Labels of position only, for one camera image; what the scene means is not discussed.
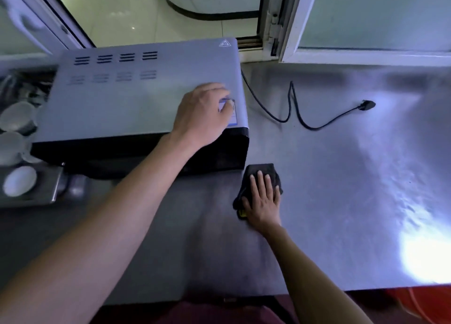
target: forearm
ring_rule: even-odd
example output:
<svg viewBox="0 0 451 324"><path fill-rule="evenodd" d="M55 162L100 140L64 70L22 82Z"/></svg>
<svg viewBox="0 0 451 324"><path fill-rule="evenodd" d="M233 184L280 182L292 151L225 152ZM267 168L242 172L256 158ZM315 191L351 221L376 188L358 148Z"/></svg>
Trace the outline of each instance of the forearm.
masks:
<svg viewBox="0 0 451 324"><path fill-rule="evenodd" d="M371 323L358 305L302 253L284 228L274 227L265 237L301 323Z"/></svg>
<svg viewBox="0 0 451 324"><path fill-rule="evenodd" d="M0 322L87 323L120 279L163 196L194 152L188 143L165 136L95 213L13 279L0 296Z"/></svg>

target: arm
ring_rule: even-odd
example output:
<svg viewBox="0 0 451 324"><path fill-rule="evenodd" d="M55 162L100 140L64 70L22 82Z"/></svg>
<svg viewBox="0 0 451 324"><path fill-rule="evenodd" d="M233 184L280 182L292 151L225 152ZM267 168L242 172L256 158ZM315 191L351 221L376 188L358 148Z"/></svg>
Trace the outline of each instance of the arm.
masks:
<svg viewBox="0 0 451 324"><path fill-rule="evenodd" d="M232 114L219 83L186 94L174 128L93 215L22 270L0 295L0 323L88 323L140 246L188 159L218 138Z"/></svg>
<svg viewBox="0 0 451 324"><path fill-rule="evenodd" d="M279 216L279 187L273 192L269 175L259 171L258 187L251 176L252 202L243 204L250 224L268 241L282 270L301 323L370 324L364 312L291 240Z"/></svg>

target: red object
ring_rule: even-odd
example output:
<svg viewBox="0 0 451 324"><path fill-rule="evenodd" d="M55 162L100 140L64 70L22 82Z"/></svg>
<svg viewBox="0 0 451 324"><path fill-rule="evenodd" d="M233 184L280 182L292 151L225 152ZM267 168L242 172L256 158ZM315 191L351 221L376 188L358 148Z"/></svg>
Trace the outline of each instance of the red object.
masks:
<svg viewBox="0 0 451 324"><path fill-rule="evenodd" d="M451 286L391 288L386 292L431 324L451 324Z"/></svg>

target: black cloth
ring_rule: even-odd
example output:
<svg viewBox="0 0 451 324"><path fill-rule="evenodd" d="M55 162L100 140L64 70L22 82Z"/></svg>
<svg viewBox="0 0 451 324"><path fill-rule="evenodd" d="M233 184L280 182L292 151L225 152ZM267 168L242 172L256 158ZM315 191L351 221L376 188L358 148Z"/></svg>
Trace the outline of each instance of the black cloth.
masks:
<svg viewBox="0 0 451 324"><path fill-rule="evenodd" d="M275 190L276 186L279 185L280 194L283 193L282 185L280 183L280 177L274 168L274 164L256 164L256 165L248 165L246 167L245 173L243 175L243 181L241 183L240 192L238 192L238 196L236 196L233 201L233 208L237 211L237 215L239 219L246 219L246 213L244 212L243 202L241 201L241 197L246 197L249 200L249 203L252 207L252 193L250 187L250 179L249 177L253 175L257 182L257 172L262 171L263 176L269 174L271 177L271 184L273 190Z"/></svg>

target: sticker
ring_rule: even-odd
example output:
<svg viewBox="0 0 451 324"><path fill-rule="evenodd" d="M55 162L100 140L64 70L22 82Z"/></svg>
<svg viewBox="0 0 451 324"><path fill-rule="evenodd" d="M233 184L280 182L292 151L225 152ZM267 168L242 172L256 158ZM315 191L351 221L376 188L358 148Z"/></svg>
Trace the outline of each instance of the sticker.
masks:
<svg viewBox="0 0 451 324"><path fill-rule="evenodd" d="M238 122L236 121L236 111L235 111L235 100L231 100L233 102L233 113L230 117L228 126L236 126L238 125ZM222 99L219 101L219 111L223 108L223 106L226 104L227 99Z"/></svg>
<svg viewBox="0 0 451 324"><path fill-rule="evenodd" d="M229 44L229 42L228 42L226 39L224 39L224 40L222 41L222 43L219 44L219 47L220 47L220 48L223 48L223 47L225 47L225 46L231 46L231 45Z"/></svg>

